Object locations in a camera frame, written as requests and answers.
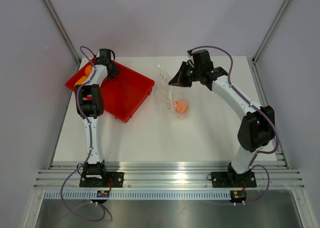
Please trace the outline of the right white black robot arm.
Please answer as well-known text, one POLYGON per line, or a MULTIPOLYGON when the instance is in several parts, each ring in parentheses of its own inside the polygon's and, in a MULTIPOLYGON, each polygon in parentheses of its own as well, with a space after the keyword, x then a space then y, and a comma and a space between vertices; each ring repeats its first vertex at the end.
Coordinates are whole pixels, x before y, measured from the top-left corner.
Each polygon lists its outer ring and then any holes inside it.
POLYGON ((190 59, 182 62, 169 85, 191 87, 194 82, 200 82, 219 95, 241 120, 237 133, 240 147, 226 171, 210 174, 213 187, 256 187, 253 162, 277 134, 274 109, 263 107, 246 96, 231 81, 231 71, 214 66, 205 46, 187 53, 190 59))

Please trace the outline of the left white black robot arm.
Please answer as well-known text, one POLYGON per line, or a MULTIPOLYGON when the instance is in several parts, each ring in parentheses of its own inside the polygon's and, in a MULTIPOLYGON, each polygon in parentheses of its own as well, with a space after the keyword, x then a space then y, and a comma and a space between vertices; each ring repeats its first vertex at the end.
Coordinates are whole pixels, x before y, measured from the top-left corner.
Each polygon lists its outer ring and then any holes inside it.
POLYGON ((88 59, 91 71, 80 84, 75 85, 76 110, 83 120, 87 145, 87 157, 80 165, 82 173, 79 185, 111 188, 112 175, 107 172, 101 149, 100 122, 104 113, 101 85, 106 78, 119 74, 119 70, 111 49, 100 49, 94 57, 94 61, 88 59))

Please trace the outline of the clear dotted zip bag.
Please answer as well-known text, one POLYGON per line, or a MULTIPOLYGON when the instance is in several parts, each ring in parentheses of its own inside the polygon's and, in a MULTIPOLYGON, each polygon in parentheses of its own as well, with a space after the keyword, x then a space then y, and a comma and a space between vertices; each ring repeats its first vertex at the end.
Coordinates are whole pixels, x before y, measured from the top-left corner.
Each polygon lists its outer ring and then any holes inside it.
POLYGON ((158 67, 158 107, 161 115, 168 119, 185 120, 189 116, 190 102, 188 96, 183 92, 182 88, 168 85, 171 76, 158 67), (188 102, 188 110, 184 114, 179 114, 175 111, 174 102, 178 99, 185 99, 188 102))

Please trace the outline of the orange round fruit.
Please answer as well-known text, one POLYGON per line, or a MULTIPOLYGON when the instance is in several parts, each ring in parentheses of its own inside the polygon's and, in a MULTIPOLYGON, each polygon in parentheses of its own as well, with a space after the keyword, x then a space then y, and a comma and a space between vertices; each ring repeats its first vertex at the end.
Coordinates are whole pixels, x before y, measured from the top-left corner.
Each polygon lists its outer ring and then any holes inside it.
POLYGON ((178 99, 174 102, 174 110, 179 114, 184 114, 187 112, 189 104, 185 99, 178 99))

